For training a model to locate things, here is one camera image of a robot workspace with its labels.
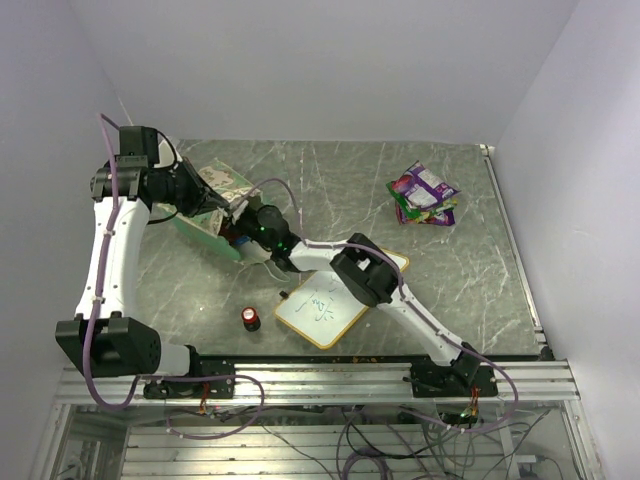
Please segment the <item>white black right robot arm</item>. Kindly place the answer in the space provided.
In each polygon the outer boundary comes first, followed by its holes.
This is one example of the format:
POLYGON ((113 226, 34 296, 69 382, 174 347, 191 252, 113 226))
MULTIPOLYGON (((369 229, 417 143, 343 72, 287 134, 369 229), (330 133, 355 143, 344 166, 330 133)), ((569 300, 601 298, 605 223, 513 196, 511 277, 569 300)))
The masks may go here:
POLYGON ((447 329, 410 291, 395 261, 361 233, 337 242, 306 240, 273 205, 248 207, 232 220, 240 234, 270 253, 286 272, 332 272, 361 304, 393 317, 417 338, 435 365, 434 389, 472 391, 482 356, 447 329))

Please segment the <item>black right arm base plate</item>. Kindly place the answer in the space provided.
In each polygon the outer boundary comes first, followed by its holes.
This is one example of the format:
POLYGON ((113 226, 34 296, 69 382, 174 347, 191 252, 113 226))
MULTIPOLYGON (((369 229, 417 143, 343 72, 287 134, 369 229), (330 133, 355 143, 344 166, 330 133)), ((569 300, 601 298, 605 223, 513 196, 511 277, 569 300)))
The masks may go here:
POLYGON ((494 370, 489 366, 444 367, 433 363, 413 363, 402 380, 411 386, 415 398, 471 397, 498 395, 494 370))

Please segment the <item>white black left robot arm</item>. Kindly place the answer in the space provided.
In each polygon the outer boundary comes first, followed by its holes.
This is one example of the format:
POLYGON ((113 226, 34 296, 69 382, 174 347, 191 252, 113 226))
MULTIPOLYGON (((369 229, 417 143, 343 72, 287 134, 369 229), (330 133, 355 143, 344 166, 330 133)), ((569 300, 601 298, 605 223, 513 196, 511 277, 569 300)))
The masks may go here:
POLYGON ((229 203, 188 161, 175 156, 162 165, 165 138, 152 127, 121 127, 119 152, 93 177, 95 235, 87 281, 73 319, 57 324, 55 339, 85 377, 168 375, 178 395, 192 397, 202 389, 204 373, 192 364, 191 348, 162 342, 138 319, 140 247, 156 204, 194 217, 228 212, 229 203))

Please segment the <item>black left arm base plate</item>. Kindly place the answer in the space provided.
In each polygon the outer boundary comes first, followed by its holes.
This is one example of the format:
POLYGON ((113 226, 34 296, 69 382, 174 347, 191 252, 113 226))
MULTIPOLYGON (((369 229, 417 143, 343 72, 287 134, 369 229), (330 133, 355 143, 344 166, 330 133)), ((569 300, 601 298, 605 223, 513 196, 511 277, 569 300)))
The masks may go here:
POLYGON ((235 366, 227 360, 203 360, 201 376, 179 380, 149 380, 143 388, 147 400, 231 399, 235 389, 235 366))

